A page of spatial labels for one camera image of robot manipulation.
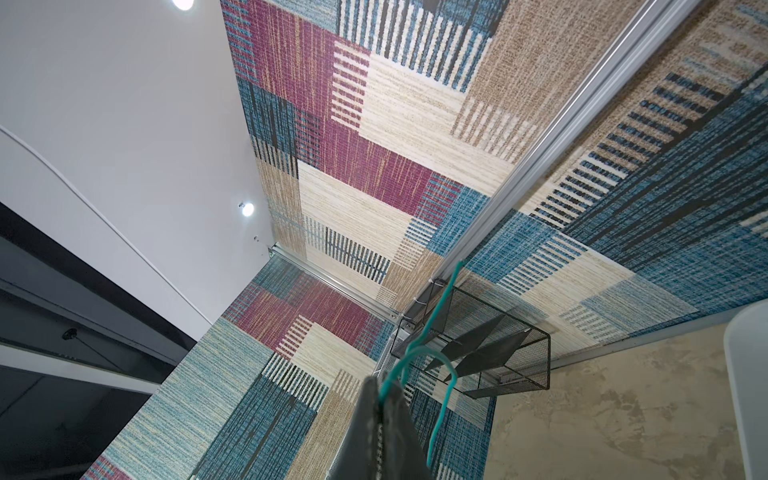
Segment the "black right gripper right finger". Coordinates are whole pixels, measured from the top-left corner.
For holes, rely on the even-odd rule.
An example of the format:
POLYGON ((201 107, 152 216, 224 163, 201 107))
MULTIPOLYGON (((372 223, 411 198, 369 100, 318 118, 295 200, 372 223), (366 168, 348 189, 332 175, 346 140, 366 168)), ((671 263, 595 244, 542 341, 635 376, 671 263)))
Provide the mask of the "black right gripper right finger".
POLYGON ((419 443, 408 403, 397 381, 392 384, 383 400, 381 419, 383 425, 382 478, 431 479, 431 471, 419 443))

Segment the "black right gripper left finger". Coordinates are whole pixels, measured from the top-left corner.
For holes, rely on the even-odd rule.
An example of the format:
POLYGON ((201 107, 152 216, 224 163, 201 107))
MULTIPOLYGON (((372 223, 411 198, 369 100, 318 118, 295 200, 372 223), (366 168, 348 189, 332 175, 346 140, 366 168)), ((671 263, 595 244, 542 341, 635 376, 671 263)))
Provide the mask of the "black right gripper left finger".
POLYGON ((379 437, 381 425, 379 383, 375 376, 366 377, 328 479, 376 479, 379 470, 379 437))

